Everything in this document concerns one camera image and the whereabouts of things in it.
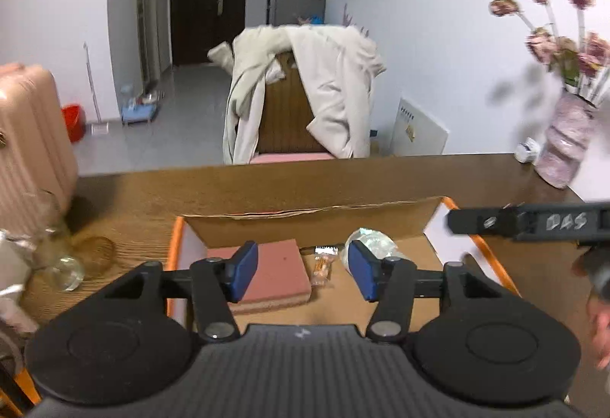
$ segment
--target cardboard box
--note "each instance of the cardboard box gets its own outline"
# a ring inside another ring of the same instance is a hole
[[[169,270],[182,270],[205,258],[208,248],[238,246],[247,240],[258,243],[296,239],[301,249],[341,243],[359,227],[382,231],[401,252],[426,270],[442,269],[447,261],[470,255],[481,270],[515,293],[517,288],[487,244],[478,236],[455,236],[445,226],[445,216],[456,208],[451,199],[431,198],[419,202],[368,206],[337,206],[275,214],[179,217],[175,224]],[[307,272],[313,255],[303,256]],[[316,325],[355,324],[364,334],[376,303],[362,299],[358,286],[338,259],[332,264],[331,285],[314,288],[307,304],[255,314],[238,314],[244,331],[248,324]],[[186,301],[173,299],[169,316],[184,324]],[[438,299],[416,299],[411,330],[418,330],[438,316]]]

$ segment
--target wooden desk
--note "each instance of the wooden desk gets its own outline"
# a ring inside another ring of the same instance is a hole
[[[531,166],[511,155],[456,155],[247,165],[167,170],[82,178],[68,215],[75,240],[101,235],[117,245],[117,264],[100,280],[75,293],[53,292],[34,277],[24,307],[40,322],[50,320],[145,260],[164,261],[179,214],[238,214],[256,211],[363,205],[446,195],[459,206],[577,202],[571,191],[543,182]],[[564,244],[491,247],[524,298],[565,323],[583,346],[583,362],[572,401],[591,417],[607,418],[605,376],[594,370],[588,347],[585,302],[588,282],[570,265],[576,248]]]

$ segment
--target door handle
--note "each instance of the door handle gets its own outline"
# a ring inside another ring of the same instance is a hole
[[[223,15],[225,9],[225,0],[218,0],[218,15]]]

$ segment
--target red bucket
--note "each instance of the red bucket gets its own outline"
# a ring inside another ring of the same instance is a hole
[[[62,108],[70,142],[80,141],[85,136],[85,113],[80,105],[68,105]]]

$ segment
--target hallway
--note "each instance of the hallway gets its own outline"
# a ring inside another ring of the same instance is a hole
[[[165,93],[150,123],[110,125],[74,145],[81,176],[223,164],[223,128],[231,78],[207,65],[174,68],[156,89]]]

